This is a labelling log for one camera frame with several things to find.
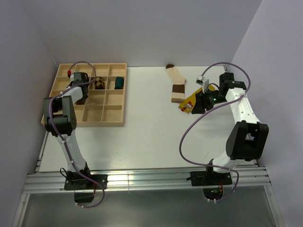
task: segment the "yellow cloth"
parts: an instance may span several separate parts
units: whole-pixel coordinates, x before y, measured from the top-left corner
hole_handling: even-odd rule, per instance
[[[215,90],[212,85],[210,85],[208,89],[211,91]],[[190,97],[185,99],[184,102],[179,105],[179,109],[185,113],[190,113],[196,104],[196,93],[199,93],[200,91],[202,91],[202,88],[198,89]]]

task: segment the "white wall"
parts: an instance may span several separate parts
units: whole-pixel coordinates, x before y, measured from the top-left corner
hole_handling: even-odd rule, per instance
[[[20,0],[57,63],[231,61],[261,0]]]
[[[251,104],[269,125],[261,163],[289,227],[303,223],[302,8],[302,0],[263,0],[233,58],[251,76]]]
[[[0,0],[0,226],[11,226],[45,130],[39,123],[56,68],[17,0]]]

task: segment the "metal frame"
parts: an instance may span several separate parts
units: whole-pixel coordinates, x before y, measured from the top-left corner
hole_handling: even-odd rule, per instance
[[[64,191],[65,178],[59,172],[39,172],[45,142],[48,133],[41,147],[35,173],[27,175],[19,206],[13,222],[13,227],[22,226],[23,218],[27,209],[30,194],[34,193],[74,193],[75,191]],[[268,203],[274,218],[276,227],[284,227],[284,222],[272,192],[271,182],[265,167],[259,167],[255,161],[253,165],[240,165],[235,168],[240,175],[238,187],[264,186]],[[205,171],[203,167],[186,167],[171,169],[144,169],[124,171],[92,171],[91,174],[107,174],[108,183],[106,191],[142,191],[142,190],[169,190],[169,189],[192,189],[190,181],[186,178],[191,171]]]
[[[30,196],[30,194],[22,194],[21,195],[20,202],[19,202],[17,212],[16,212],[16,215],[15,215],[15,219],[14,219],[14,222],[13,222],[13,225],[12,225],[13,227],[21,227],[22,226],[25,211],[27,210],[27,204],[28,204],[29,196]]]
[[[275,199],[271,185],[264,186],[264,189],[265,189],[265,193],[267,196],[267,200],[268,200],[271,212],[273,214],[273,218],[274,218],[276,227],[285,227],[285,223],[283,221],[283,218],[282,218],[278,203]]]

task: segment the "white table surface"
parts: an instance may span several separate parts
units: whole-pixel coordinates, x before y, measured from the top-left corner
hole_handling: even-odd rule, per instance
[[[186,97],[200,88],[196,78],[207,67],[178,67],[187,79]],[[219,82],[222,66],[211,68],[206,77]],[[127,71],[124,127],[78,127],[80,151],[91,170],[124,170],[193,166],[179,155],[181,136],[199,114],[187,114],[171,103],[172,82],[165,67],[130,67]],[[234,127],[229,106],[201,120],[183,143],[184,155],[192,161],[208,163],[225,151]],[[55,137],[47,137],[41,172],[67,167]]]

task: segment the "wooden tray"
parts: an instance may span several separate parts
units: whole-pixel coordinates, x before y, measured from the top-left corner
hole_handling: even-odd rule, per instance
[[[70,83],[67,70],[72,64],[60,64],[53,82],[50,97],[64,91]],[[95,85],[89,85],[89,97],[84,105],[74,105],[78,126],[123,126],[125,89],[126,89],[126,64],[93,64],[97,76],[104,80],[103,90],[96,90]],[[85,72],[93,78],[92,68],[87,64],[77,64],[72,68],[73,72]],[[115,90],[117,77],[124,78],[124,89]]]

